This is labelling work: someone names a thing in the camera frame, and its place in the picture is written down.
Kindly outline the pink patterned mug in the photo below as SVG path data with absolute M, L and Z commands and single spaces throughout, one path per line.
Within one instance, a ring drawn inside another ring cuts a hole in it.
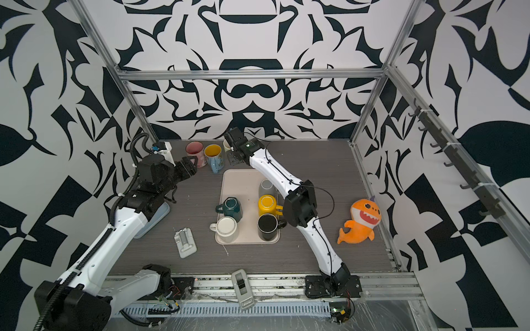
M 197 167 L 204 168 L 207 165 L 206 156 L 204 154 L 204 144 L 202 142 L 190 142 L 186 146 L 186 153 L 190 157 L 197 157 Z

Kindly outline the blue butterfly mug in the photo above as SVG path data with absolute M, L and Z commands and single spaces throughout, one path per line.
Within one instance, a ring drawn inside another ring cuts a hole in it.
M 208 145 L 204 149 L 204 154 L 207 158 L 208 165 L 214 174 L 218 174 L 224 168 L 223 149 L 217 144 Z

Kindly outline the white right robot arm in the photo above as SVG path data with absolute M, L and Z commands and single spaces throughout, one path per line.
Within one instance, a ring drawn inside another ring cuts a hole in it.
M 288 224 L 302 233 L 315 255 L 324 292 L 333 297 L 346 293 L 351 273 L 322 229 L 313 183 L 292 175 L 259 139 L 247 139 L 239 128 L 229 128 L 224 138 L 231 149 L 230 162 L 245 163 L 257 170 L 284 198 L 283 216 Z

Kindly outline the light green mug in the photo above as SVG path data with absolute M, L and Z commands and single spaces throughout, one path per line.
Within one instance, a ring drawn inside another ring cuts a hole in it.
M 231 151 L 230 144 L 229 144 L 229 142 L 228 142 L 226 139 L 223 141 L 223 147 L 224 147 L 224 150 L 225 150 L 226 152 Z

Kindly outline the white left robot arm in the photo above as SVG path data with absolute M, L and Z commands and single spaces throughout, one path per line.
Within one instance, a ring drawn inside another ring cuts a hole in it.
M 103 330 L 108 320 L 138 299 L 154 296 L 165 301 L 173 285 L 169 268 L 149 264 L 111 289 L 103 284 L 110 270 L 138 234 L 166 215 L 179 182 L 197 173 L 195 156 L 173 159 L 169 143 L 154 143 L 137 158 L 137 142 L 130 147 L 134 165 L 131 182 L 114 202 L 108 225 L 87 251 L 56 281 L 43 281 L 34 293 L 39 311 L 35 330 Z

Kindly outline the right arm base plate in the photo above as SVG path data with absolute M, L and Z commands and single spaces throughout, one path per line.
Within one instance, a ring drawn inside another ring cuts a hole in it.
M 360 298 L 363 289 L 356 275 L 309 275 L 304 278 L 304 295 L 309 299 Z

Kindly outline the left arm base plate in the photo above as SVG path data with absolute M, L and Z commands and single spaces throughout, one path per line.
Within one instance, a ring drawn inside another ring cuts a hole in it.
M 168 274 L 144 275 L 135 285 L 140 294 L 137 301 L 181 300 L 189 293 L 193 293 L 195 279 L 193 277 L 170 277 Z

